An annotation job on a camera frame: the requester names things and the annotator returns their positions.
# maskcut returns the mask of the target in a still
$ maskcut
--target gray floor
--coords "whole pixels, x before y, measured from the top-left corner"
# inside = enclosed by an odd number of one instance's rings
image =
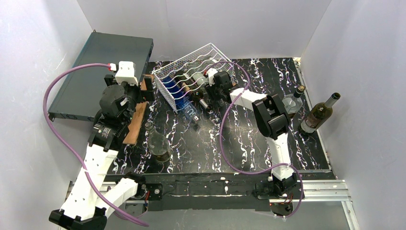
[[[128,206],[138,216],[141,205]],[[167,210],[146,213],[142,220],[149,230],[347,230],[341,202],[303,202],[298,212],[283,221],[271,213],[254,210]],[[106,230],[147,229],[112,215]]]

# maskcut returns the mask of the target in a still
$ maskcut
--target gray wall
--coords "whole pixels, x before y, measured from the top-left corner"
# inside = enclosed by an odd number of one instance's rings
[[[76,0],[13,0],[1,3],[0,30],[0,229],[55,230],[49,213],[62,205],[79,163],[46,125],[42,99],[91,27]],[[77,150],[86,148],[89,124],[56,123]]]
[[[405,229],[406,2],[332,0],[302,56],[312,104],[342,97],[321,128],[361,229]]]
[[[78,0],[102,33],[151,37],[151,60],[208,43],[229,58],[300,57],[331,0]]]

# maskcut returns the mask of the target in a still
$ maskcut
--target wooden board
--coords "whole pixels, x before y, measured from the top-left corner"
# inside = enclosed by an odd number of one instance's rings
[[[146,74],[146,76],[151,77],[152,81],[154,80],[153,75]],[[142,90],[147,89],[146,86],[145,86],[144,80],[142,81],[141,89]],[[147,104],[148,104],[148,102],[139,103],[135,107],[135,113],[133,115],[133,119],[131,120],[131,123],[128,126],[128,129],[130,130],[130,132],[125,137],[125,139],[123,141],[123,144],[135,145],[137,143],[139,130],[140,130],[141,125],[142,125],[142,119],[144,117],[144,113],[145,113],[145,109],[147,107]]]

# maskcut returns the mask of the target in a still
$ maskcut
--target white wire dish rack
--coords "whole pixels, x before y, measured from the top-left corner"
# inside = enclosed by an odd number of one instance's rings
[[[218,61],[230,61],[230,59],[228,59],[215,45],[209,43],[190,54],[153,71],[159,91],[175,113],[182,110],[185,115],[190,118],[190,116],[193,117],[193,113],[196,112],[196,109],[188,100],[187,93],[183,92],[183,88],[179,88],[174,82],[174,78],[178,76],[175,75],[175,73],[180,70],[184,71],[186,74],[193,72],[193,74],[189,74],[189,78],[192,78],[192,75],[202,73],[207,70],[206,67]],[[213,69],[216,69],[217,71],[227,71],[230,76],[234,76],[235,74],[233,65],[228,63],[218,64],[214,66]]]

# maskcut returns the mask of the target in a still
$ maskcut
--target green wine bottle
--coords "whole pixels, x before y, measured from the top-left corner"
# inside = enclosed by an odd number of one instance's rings
[[[309,115],[302,121],[299,131],[303,134],[314,133],[333,114],[334,103],[340,99],[338,92],[333,93],[326,102],[316,104]]]

